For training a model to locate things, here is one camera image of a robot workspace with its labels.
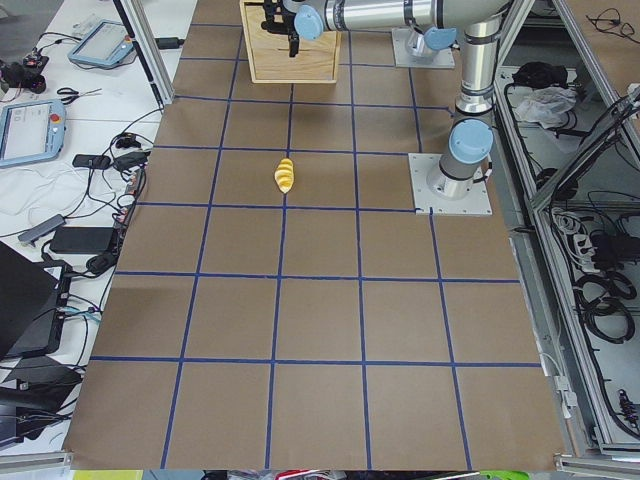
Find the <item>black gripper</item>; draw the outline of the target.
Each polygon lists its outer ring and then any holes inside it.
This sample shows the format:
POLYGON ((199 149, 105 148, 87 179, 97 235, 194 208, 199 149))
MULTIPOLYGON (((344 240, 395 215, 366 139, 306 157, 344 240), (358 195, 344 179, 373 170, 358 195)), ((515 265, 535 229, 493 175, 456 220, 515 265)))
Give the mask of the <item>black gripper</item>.
POLYGON ((299 52, 299 36, 294 25, 296 14, 285 7, 280 7, 278 16, 281 19, 280 34, 288 36, 289 56, 296 57, 299 52))

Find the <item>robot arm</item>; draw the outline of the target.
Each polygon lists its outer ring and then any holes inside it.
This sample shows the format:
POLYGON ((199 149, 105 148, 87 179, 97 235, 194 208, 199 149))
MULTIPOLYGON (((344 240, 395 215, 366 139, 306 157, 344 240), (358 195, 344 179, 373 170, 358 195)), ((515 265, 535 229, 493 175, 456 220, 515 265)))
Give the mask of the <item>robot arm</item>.
POLYGON ((456 28, 431 26, 420 29, 412 27, 406 41, 406 49, 414 57, 434 56, 440 51, 450 48, 455 43, 457 34, 456 28))
POLYGON ((328 31, 408 27, 423 37, 430 50, 451 45, 436 34, 462 35, 460 114, 449 134, 447 148, 426 177, 434 194, 448 200, 464 198, 474 175, 489 155, 494 134, 480 117, 494 105, 502 23, 510 1, 264 1, 261 28, 284 35, 289 55, 298 53, 302 39, 315 41, 328 31))

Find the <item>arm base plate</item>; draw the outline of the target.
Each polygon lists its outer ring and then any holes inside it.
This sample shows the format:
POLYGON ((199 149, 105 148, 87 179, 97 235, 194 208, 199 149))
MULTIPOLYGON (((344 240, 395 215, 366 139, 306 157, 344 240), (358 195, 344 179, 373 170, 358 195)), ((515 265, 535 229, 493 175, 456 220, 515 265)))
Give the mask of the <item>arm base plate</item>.
POLYGON ((440 169, 441 154, 410 153, 414 212, 418 215, 491 216, 493 211, 481 166, 471 179, 453 180, 440 169))
POLYGON ((394 62, 400 68, 454 69, 452 46, 457 30, 431 27, 424 33, 410 28, 392 30, 394 62))

